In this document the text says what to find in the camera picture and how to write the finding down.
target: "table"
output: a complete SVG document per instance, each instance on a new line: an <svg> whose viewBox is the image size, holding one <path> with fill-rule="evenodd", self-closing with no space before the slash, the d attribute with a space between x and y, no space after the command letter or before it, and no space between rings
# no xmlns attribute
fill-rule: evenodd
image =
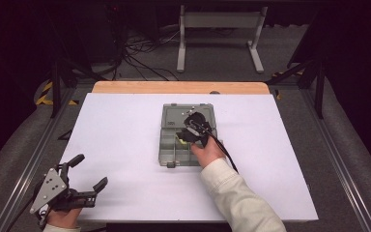
<svg viewBox="0 0 371 232"><path fill-rule="evenodd" d="M208 95L211 91L221 94ZM224 221L199 181L201 167L169 169L158 164L161 109L168 102L212 103L218 137L248 185L283 220L318 219L267 86L181 81L102 81L88 94L62 161L80 153L86 156L69 172L74 189L90 190L104 176L109 184L98 196L97 206L84 210L80 219Z"/></svg>

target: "dark floor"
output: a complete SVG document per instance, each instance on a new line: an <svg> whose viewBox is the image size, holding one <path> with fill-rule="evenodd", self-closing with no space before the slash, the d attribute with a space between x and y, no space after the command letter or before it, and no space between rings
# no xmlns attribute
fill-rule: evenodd
<svg viewBox="0 0 371 232"><path fill-rule="evenodd" d="M305 26L263 30L258 47L265 69L262 74L254 70L245 45L245 38L249 36L246 31L234 31L229 36L208 31L189 33L184 73L175 72L178 52L178 43L175 41L166 43L153 52L139 53L134 57L150 67L171 71L179 80L265 81L270 79L273 73L286 70L286 64L305 30ZM149 80L160 79L150 71L139 70ZM159 72L170 80L174 79L169 72ZM116 76L124 80L144 80L135 68L126 63L118 68ZM23 193L24 196L20 207L31 197L32 188L42 174L62 157L67 141L58 140L58 137L73 128L85 95L91 92L93 84L94 81L87 78L79 81L71 98L79 100L80 103L66 107L49 137L47 148L38 163L36 172L31 174L34 178L30 183L25 184L21 192L20 198ZM42 91L42 87L37 90L37 96ZM313 116L314 111L306 103L304 92L295 87L280 87L279 91L281 99L275 98L275 100L305 181L310 186L310 193L320 218L317 221L286 222L288 231L369 231L363 228L363 223L360 223L355 206L352 204L353 201L345 191L347 183L339 178L340 175L330 157L331 150L318 126L321 122ZM10 197L13 198L13 189L16 188L18 179L40 144L45 127L50 121L51 110L50 105L39 105L0 153L0 216L3 211L11 208L11 205L6 206L7 201ZM368 216L371 217L371 158L328 84L323 112L325 119L322 123L327 126L335 147L357 186L360 198L369 213ZM14 210L20 210L20 207L14 207ZM28 214L28 209L30 208L22 214L12 231L39 231L37 221ZM82 221L81 225L84 231L104 226L103 223L85 221Z"/></svg>

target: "white tabletop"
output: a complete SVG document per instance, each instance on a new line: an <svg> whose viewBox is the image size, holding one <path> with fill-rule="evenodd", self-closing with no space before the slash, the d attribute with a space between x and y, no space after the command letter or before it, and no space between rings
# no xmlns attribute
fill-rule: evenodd
<svg viewBox="0 0 371 232"><path fill-rule="evenodd" d="M224 221L202 185L201 167L158 163L165 103L211 103L218 138L248 185L283 220L318 219L272 95L88 94L62 157L86 159L69 171L71 188L108 185L79 219Z"/></svg>

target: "hazard tape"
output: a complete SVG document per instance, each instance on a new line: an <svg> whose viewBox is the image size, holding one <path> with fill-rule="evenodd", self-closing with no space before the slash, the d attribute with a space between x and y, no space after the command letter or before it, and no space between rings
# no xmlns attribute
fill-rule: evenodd
<svg viewBox="0 0 371 232"><path fill-rule="evenodd" d="M278 77L278 76L282 75L283 73L284 73L284 72L276 72L276 73L274 73L274 74L272 75L272 78ZM298 76L298 77L301 77L302 74L303 74L303 72L297 72L297 73L295 73L294 75L295 75L295 76ZM279 92L279 90L275 89L275 95L276 95L276 98L277 98L278 100L281 100L281 99L282 99L282 95L281 95L281 93Z"/></svg>
<svg viewBox="0 0 371 232"><path fill-rule="evenodd" d="M36 101L36 105L39 104L53 104L52 100L47 100L46 96L49 93L50 89L52 88L53 83L51 80L48 80L46 85L44 85L44 88L42 90L41 96ZM69 105L77 105L79 104L79 100L70 100Z"/></svg>

